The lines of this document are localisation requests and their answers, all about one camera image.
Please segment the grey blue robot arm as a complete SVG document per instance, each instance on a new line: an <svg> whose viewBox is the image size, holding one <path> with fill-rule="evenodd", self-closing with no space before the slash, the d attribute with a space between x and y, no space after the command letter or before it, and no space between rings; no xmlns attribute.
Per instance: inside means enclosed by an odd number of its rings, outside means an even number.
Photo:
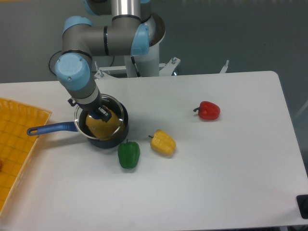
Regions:
<svg viewBox="0 0 308 231"><path fill-rule="evenodd" d="M65 21L62 55L55 63L59 82L81 109L107 122L111 112L103 106L101 93L91 75L94 56L137 56L150 50L150 32L145 22L151 17L149 0L86 0L94 15L112 16L110 26L93 26L91 20L72 16Z"/></svg>

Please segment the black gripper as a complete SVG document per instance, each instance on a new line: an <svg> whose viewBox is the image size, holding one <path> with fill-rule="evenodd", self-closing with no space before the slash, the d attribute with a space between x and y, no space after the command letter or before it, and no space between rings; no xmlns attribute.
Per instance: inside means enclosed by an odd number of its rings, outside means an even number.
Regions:
<svg viewBox="0 0 308 231"><path fill-rule="evenodd" d="M103 122L108 122L112 117L110 110L105 106L101 106L101 96L96 96L95 99L90 97L85 99L75 99L71 97L67 101L70 106L78 105L82 110L88 112L91 117L100 118Z"/></svg>

